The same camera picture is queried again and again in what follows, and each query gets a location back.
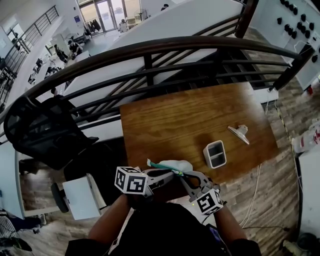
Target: white container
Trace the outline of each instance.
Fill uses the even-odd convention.
[[[206,164],[209,168],[216,169],[227,162],[224,143],[217,140],[208,144],[203,150]]]

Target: person's arm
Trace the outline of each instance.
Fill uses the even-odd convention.
[[[240,227],[227,206],[224,206],[222,209],[215,212],[214,218],[219,235],[227,247],[229,247],[235,240],[247,239],[245,232]]]
[[[122,194],[95,223],[88,239],[111,245],[117,239],[130,209],[128,197]]]

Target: wooden tabletop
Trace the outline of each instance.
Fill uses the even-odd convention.
[[[147,159],[187,160],[216,183],[230,181],[278,154],[278,147],[250,83],[224,84],[147,98],[120,107],[130,166]],[[228,126],[246,125],[247,145]],[[203,149],[221,140],[226,164],[207,166]]]

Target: desk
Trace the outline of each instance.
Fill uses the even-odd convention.
[[[10,142],[0,145],[0,163],[0,202],[3,209],[20,219],[59,211],[58,207],[25,210],[20,187],[18,152]]]
[[[76,57],[75,57],[75,59],[71,59],[71,57],[69,57],[69,60],[68,60],[68,62],[65,64],[65,67],[69,67],[69,66],[71,66],[72,64],[74,64],[74,63],[77,63],[77,62],[80,62],[80,61],[83,61],[84,59],[87,59],[87,58],[89,58],[90,56],[89,56],[89,51],[83,51],[81,54],[79,54],[79,55],[77,55]]]
[[[147,98],[120,107],[128,164],[147,168],[147,159],[187,160],[216,183],[249,172],[279,150],[269,121],[250,83],[225,84]],[[246,125],[250,145],[228,126]],[[222,140],[226,165],[210,169],[203,149]]]

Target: black office chair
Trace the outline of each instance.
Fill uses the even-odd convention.
[[[99,138],[86,137],[69,110],[70,103],[58,97],[40,103],[22,96],[12,104],[4,119],[5,135],[18,152],[55,170],[64,167],[67,181],[91,173],[106,204],[112,203],[119,196],[114,186],[116,164],[106,162],[106,159],[114,162],[108,158],[110,152],[93,145]],[[51,186],[51,191],[61,211],[68,211],[64,192],[56,184]]]

